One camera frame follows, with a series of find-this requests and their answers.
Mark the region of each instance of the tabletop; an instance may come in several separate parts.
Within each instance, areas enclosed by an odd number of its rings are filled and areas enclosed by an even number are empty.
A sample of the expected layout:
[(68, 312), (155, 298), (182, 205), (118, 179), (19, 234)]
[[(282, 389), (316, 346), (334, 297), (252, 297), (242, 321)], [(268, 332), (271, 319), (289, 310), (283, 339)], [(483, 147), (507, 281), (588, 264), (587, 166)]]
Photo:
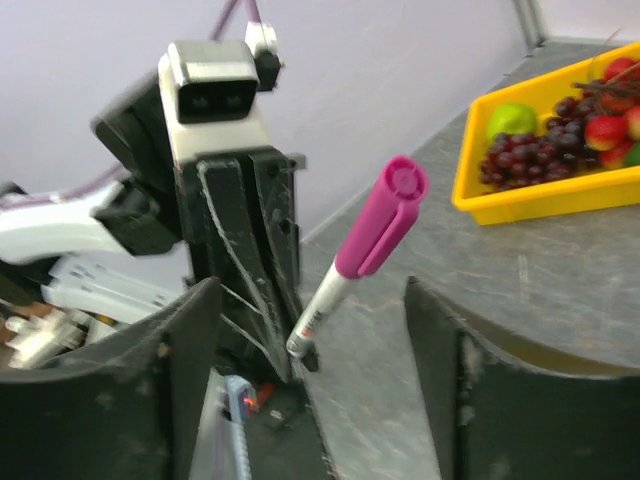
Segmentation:
[[(601, 50), (548, 44), (500, 86)], [(418, 223), (380, 273), (362, 281), (319, 332), (323, 368), (309, 375), (309, 385), (345, 480), (440, 478), (404, 325), (409, 275), (531, 339), (640, 365), (640, 209), (477, 226), (450, 201), (465, 121), (466, 112), (415, 153), (432, 178)], [(303, 247), (305, 299), (363, 202)]]

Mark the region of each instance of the table surface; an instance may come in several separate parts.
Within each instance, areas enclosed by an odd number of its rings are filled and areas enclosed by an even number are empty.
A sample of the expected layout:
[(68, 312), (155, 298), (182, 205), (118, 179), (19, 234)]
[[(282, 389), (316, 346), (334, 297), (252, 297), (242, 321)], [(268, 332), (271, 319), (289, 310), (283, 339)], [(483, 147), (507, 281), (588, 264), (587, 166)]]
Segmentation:
[[(549, 44), (501, 86), (600, 50)], [(409, 275), (534, 340), (640, 364), (640, 209), (477, 226), (450, 202), (465, 120), (466, 112), (415, 153), (433, 181), (418, 223), (318, 335), (323, 368), (309, 384), (344, 480), (440, 478), (404, 325)], [(305, 245), (303, 297), (317, 287), (362, 204)]]

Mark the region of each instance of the bunch of grapes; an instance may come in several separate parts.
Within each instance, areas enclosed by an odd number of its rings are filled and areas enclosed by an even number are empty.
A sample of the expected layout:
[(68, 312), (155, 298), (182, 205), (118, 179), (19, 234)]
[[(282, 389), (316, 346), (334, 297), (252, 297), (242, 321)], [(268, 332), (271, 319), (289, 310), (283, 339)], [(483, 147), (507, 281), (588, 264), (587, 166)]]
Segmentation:
[(599, 166), (598, 154), (585, 144), (584, 130), (596, 115), (595, 100), (566, 97), (556, 104), (547, 133), (499, 134), (480, 164), (482, 183), (497, 192), (563, 180)]

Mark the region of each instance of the green fruit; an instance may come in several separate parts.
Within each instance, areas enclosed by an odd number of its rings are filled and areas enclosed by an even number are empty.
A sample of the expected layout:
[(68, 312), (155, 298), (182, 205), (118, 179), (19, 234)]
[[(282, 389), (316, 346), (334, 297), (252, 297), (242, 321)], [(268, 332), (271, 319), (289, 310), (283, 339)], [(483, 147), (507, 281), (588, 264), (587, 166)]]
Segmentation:
[(636, 142), (624, 157), (625, 167), (637, 167), (638, 165), (640, 165), (640, 142)]
[(522, 103), (505, 103), (491, 114), (487, 127), (487, 140), (493, 143), (493, 139), (499, 133), (510, 135), (535, 133), (537, 127), (538, 115), (533, 108)]

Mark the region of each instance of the camera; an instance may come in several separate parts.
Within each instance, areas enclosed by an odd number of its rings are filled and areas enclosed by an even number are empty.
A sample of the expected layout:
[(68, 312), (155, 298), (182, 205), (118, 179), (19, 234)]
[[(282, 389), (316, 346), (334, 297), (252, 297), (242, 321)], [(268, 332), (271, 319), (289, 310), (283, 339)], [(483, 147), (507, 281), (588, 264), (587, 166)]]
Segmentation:
[(243, 41), (180, 41), (158, 64), (174, 165), (271, 146), (256, 105), (259, 77)]

